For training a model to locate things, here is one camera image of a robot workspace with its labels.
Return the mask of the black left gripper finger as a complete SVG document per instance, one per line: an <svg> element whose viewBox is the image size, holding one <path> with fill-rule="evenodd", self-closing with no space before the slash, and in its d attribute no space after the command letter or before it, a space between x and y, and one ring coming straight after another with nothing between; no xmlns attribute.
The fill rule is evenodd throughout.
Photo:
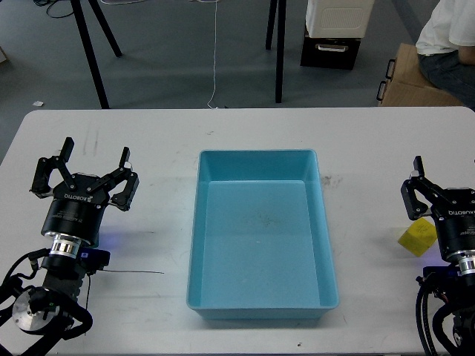
<svg viewBox="0 0 475 356"><path fill-rule="evenodd" d="M39 198L50 197L53 195L53 189L49 186L50 175L54 170L58 170L70 191L77 189L77 184L69 172L66 164L68 163L74 147L72 137L66 137L59 155L50 158L41 157L38 160L36 171L33 177L33 183L30 191Z"/></svg>
<svg viewBox="0 0 475 356"><path fill-rule="evenodd" d="M130 149L124 147L118 168L96 179L94 183L91 183L86 188L86 192L91 197L91 203L101 207L112 205L121 211L128 211L130 209L135 192L140 183L138 174L133 172L131 166L126 167L130 153ZM111 196L110 192L122 182L125 182L123 190Z"/></svg>

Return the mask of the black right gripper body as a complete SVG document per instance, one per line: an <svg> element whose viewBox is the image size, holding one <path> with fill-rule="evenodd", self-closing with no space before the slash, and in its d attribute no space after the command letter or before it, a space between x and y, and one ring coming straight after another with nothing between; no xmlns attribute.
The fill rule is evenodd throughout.
<svg viewBox="0 0 475 356"><path fill-rule="evenodd" d="M432 216L444 261L474 253L474 189L444 190L433 203Z"/></svg>

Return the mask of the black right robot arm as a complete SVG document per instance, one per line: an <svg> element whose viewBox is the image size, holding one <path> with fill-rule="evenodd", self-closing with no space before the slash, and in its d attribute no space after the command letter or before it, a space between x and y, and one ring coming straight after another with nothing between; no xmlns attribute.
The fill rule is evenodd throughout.
<svg viewBox="0 0 475 356"><path fill-rule="evenodd" d="M474 190L432 183L416 156L401 194L410 220L432 218L447 263L424 267L416 279L416 326L424 353L436 355L437 340L449 355L473 355Z"/></svg>

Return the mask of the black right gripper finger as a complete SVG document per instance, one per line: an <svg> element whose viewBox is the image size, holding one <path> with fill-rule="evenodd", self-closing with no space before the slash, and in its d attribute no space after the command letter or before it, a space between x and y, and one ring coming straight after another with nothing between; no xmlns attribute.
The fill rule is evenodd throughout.
<svg viewBox="0 0 475 356"><path fill-rule="evenodd" d="M453 219L454 206L457 201L447 188L431 182L425 177L425 170L420 156L413 161L413 171L401 186L401 194L410 220L432 216L438 220Z"/></svg>

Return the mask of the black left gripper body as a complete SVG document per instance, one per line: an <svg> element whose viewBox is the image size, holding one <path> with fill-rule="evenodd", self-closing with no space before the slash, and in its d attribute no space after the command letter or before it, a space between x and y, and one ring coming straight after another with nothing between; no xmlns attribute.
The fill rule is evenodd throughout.
<svg viewBox="0 0 475 356"><path fill-rule="evenodd" d="M85 245L97 247L109 194L102 189L92 190L98 176L74 174L73 180L74 190L66 182L53 189L53 201L41 234L65 234L81 239Z"/></svg>

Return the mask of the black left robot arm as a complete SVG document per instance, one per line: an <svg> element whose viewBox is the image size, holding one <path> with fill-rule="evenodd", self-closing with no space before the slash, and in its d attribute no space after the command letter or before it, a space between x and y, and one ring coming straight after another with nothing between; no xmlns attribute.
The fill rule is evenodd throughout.
<svg viewBox="0 0 475 356"><path fill-rule="evenodd" d="M21 256L1 284L1 301L13 301L1 310L1 322L12 320L24 333L39 336L25 355L46 355L60 340L91 329L93 318L78 296L84 278L109 264L110 252L97 248L102 218L109 205L128 211L139 185L127 167L129 148L114 171L98 177L68 170L73 147L68 137L58 155L39 158L30 189L53 199L41 230L52 246Z"/></svg>

